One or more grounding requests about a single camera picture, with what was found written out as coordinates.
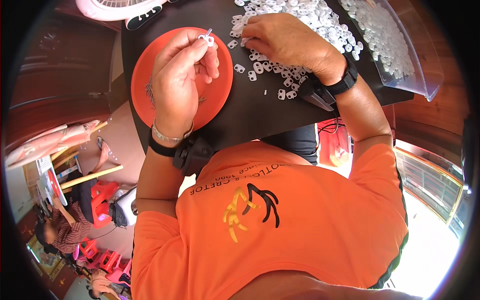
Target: hand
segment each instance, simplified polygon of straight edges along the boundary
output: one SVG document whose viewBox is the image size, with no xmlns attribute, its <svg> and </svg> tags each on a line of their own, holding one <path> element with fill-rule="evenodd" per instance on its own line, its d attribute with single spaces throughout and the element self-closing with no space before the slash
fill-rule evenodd
<svg viewBox="0 0 480 300">
<path fill-rule="evenodd" d="M 343 55 L 315 31 L 289 13 L 266 13 L 248 20 L 245 46 L 283 65 L 312 70 L 325 85 L 341 80 L 347 66 Z"/>
<path fill-rule="evenodd" d="M 198 108 L 197 75 L 207 84 L 219 75 L 218 45 L 208 47 L 205 40 L 198 39 L 201 34 L 205 32 L 192 29 L 178 32 L 155 58 L 152 71 L 155 125 L 169 137 L 182 137 L 192 126 Z"/>
<path fill-rule="evenodd" d="M 53 195 L 52 196 L 52 202 L 53 202 L 53 207 L 55 207 L 56 209 L 62 209 L 63 208 L 63 205 L 62 203 L 60 202 L 60 199 Z"/>
</svg>

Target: orange t-shirt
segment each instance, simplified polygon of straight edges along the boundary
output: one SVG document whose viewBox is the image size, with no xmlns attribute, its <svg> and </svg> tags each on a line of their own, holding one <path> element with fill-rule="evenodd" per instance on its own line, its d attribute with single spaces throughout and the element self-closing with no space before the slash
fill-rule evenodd
<svg viewBox="0 0 480 300">
<path fill-rule="evenodd" d="M 178 219 L 138 215 L 133 298 L 228 299 L 275 270 L 377 287 L 408 238 L 399 184 L 385 144 L 349 179 L 263 142 L 219 151 L 178 199 Z"/>
</svg>

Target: pink fan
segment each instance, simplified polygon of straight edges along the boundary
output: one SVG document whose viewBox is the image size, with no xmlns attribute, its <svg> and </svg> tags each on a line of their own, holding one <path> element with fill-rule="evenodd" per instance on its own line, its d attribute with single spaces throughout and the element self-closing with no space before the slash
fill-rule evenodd
<svg viewBox="0 0 480 300">
<path fill-rule="evenodd" d="M 137 29 L 162 10 L 167 0 L 76 0 L 84 16 L 98 21 L 125 20 L 129 30 Z"/>
</svg>

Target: person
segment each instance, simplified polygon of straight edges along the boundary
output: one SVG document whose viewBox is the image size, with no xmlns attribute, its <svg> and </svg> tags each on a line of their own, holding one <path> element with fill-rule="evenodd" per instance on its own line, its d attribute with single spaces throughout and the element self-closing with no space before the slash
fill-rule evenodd
<svg viewBox="0 0 480 300">
<path fill-rule="evenodd" d="M 198 106 L 195 78 L 219 76 L 217 46 L 183 30 L 157 55 L 153 140 L 174 148 Z M 249 19 L 246 47 L 338 83 L 347 61 L 297 18 Z M 262 141 L 215 153 L 178 197 L 173 158 L 148 148 L 137 187 L 133 299 L 418 299 L 381 290 L 408 239 L 388 121 L 358 75 L 336 95 L 354 140 L 349 178 Z"/>
<path fill-rule="evenodd" d="M 100 158 L 92 172 L 98 172 L 102 168 L 108 160 L 109 152 L 109 146 L 103 142 Z M 70 178 L 69 174 L 70 180 L 82 176 L 80 172 L 76 172 L 78 174 L 71 173 L 73 178 Z M 39 222 L 35 228 L 38 241 L 48 252 L 54 253 L 52 249 L 56 248 L 64 254 L 73 253 L 77 245 L 88 236 L 93 226 L 90 189 L 96 182 L 97 179 L 92 179 L 74 185 L 72 191 L 65 194 L 65 198 L 71 201 L 67 208 L 57 196 L 52 197 L 53 207 L 47 205 L 52 213 L 52 220 L 45 216 L 45 223 Z"/>
<path fill-rule="evenodd" d="M 104 293 L 110 293 L 112 294 L 115 298 L 120 300 L 119 294 L 112 289 L 111 281 L 105 278 L 105 275 L 107 273 L 104 270 L 97 269 L 95 272 L 92 273 L 92 279 L 90 280 L 90 286 L 91 289 L 88 290 L 88 295 L 92 299 L 100 299 L 100 296 Z M 120 284 L 123 287 L 128 287 L 126 284 Z"/>
</svg>

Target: black table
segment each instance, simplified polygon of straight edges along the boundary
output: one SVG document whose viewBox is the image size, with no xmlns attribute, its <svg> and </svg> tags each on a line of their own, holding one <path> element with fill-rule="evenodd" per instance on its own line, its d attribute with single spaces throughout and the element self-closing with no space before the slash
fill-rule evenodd
<svg viewBox="0 0 480 300">
<path fill-rule="evenodd" d="M 329 0 L 328 5 L 339 15 L 341 24 L 347 24 L 356 40 L 362 41 L 361 34 L 336 0 Z M 143 50 L 163 33 L 179 27 L 213 28 L 213 32 L 225 44 L 232 38 L 232 16 L 244 14 L 243 7 L 238 7 L 233 0 L 181 0 L 165 3 L 163 10 L 137 30 L 130 31 L 122 26 L 122 56 L 125 79 L 130 97 L 130 85 L 135 64 Z M 332 119 L 333 112 L 327 112 L 300 97 L 292 100 L 278 100 L 278 89 L 283 88 L 284 78 L 272 72 L 257 75 L 257 81 L 251 82 L 247 72 L 253 70 L 249 50 L 236 46 L 230 49 L 233 64 L 245 67 L 243 74 L 234 71 L 230 95 L 220 112 L 204 127 L 198 130 L 214 148 L 220 150 L 253 139 L 285 132 L 298 127 Z M 413 93 L 382 85 L 373 59 L 366 48 L 360 53 L 360 60 L 355 62 L 359 73 L 372 89 L 382 106 L 413 99 Z M 133 120 L 140 142 L 146 152 L 149 128 L 143 123 L 130 98 Z"/>
</svg>

